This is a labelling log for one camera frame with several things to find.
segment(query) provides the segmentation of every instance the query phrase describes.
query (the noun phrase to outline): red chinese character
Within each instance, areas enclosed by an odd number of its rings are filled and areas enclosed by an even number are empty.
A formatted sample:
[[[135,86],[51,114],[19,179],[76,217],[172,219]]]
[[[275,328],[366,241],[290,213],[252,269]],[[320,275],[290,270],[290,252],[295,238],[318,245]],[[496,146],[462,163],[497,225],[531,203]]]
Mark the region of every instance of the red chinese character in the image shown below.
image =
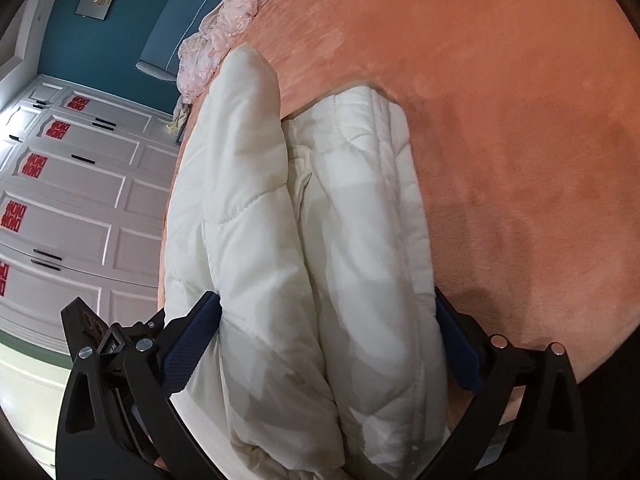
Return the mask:
[[[46,136],[53,137],[54,139],[62,139],[65,136],[66,131],[71,124],[63,123],[62,121],[53,121],[51,126],[45,132]]]
[[[38,155],[37,153],[30,153],[27,157],[27,162],[24,163],[21,171],[27,176],[38,178],[46,161],[46,156]]]
[[[27,211],[27,206],[19,202],[14,202],[13,200],[9,200],[9,203],[6,205],[6,209],[4,210],[4,214],[2,215],[2,219],[0,220],[0,225],[17,233],[20,230],[20,224],[22,223],[22,217],[24,216],[25,211]]]
[[[9,275],[9,264],[0,263],[0,296],[4,296],[4,288],[6,287],[6,279]]]
[[[79,95],[77,95],[66,104],[66,107],[72,108],[73,110],[78,110],[80,112],[88,104],[89,104],[89,99],[87,99],[86,97],[80,97]]]

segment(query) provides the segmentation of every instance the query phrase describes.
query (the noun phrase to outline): metal screw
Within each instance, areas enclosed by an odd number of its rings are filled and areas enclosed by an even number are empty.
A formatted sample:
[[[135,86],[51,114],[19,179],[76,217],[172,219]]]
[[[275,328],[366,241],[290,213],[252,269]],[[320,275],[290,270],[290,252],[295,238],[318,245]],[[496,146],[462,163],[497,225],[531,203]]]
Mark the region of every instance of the metal screw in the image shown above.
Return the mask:
[[[94,353],[94,349],[90,346],[85,346],[78,352],[78,357],[81,359],[87,359],[92,353]]]
[[[151,341],[151,339],[145,337],[144,339],[141,339],[140,341],[138,341],[136,343],[136,350],[138,350],[140,352],[146,352],[153,345],[154,345],[154,342]]]
[[[564,355],[566,349],[562,343],[551,343],[551,351],[556,355]]]
[[[491,344],[496,348],[507,348],[509,340],[503,335],[496,334],[491,336]]]

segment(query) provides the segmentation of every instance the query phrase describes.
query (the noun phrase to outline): folded clothing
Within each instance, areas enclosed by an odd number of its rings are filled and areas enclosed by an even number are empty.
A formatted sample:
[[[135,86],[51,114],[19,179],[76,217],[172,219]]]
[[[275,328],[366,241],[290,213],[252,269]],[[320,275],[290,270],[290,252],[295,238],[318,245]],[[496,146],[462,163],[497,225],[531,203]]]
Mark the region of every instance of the folded clothing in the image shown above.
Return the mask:
[[[415,477],[444,433],[426,220],[402,110],[367,87],[281,126],[276,75],[230,53],[167,216],[167,320],[206,290],[218,338],[172,402],[239,478]]]

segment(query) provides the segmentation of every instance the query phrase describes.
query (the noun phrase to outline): pink lace fabric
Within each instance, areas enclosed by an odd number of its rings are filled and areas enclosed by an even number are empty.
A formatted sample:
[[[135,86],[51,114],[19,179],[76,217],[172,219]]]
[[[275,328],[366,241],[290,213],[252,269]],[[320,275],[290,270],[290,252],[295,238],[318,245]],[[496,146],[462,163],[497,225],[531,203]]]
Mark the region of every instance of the pink lace fabric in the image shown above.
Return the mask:
[[[186,104],[204,92],[226,54],[268,0],[223,0],[178,50],[177,85]]]

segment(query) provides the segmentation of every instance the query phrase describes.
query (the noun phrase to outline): cabinet handle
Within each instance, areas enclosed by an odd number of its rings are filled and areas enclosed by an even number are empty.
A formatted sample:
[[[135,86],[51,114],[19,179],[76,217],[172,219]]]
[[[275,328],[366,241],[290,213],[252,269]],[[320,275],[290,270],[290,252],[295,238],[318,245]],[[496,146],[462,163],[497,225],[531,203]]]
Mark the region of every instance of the cabinet handle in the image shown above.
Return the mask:
[[[112,123],[111,121],[105,121],[104,119],[101,119],[100,117],[96,117],[95,120],[98,121],[99,123],[108,124],[109,126],[113,126],[114,128],[116,127],[116,123]]]
[[[56,267],[54,265],[49,265],[49,264],[46,264],[44,262],[39,262],[38,260],[34,260],[33,258],[31,259],[31,263],[39,265],[41,267],[47,267],[47,269],[52,269],[52,270],[57,270],[58,272],[62,272],[62,269],[60,269],[60,267]]]
[[[100,124],[100,123],[91,123],[91,124],[92,126],[98,126],[98,128],[102,128],[103,130],[109,130],[110,132],[113,131],[113,128],[105,126],[104,124]]]
[[[95,164],[95,160],[91,160],[90,158],[84,158],[84,156],[80,156],[80,155],[74,155],[73,153],[71,154],[71,158],[74,158],[75,160],[82,160],[87,164]]]
[[[46,253],[45,251],[41,251],[39,249],[34,249],[33,252],[36,253],[36,254],[39,254],[40,256],[46,256],[47,258],[51,258],[51,259],[57,260],[59,262],[62,261],[62,258],[60,258],[60,256],[55,256],[54,254],[49,254],[49,253]]]

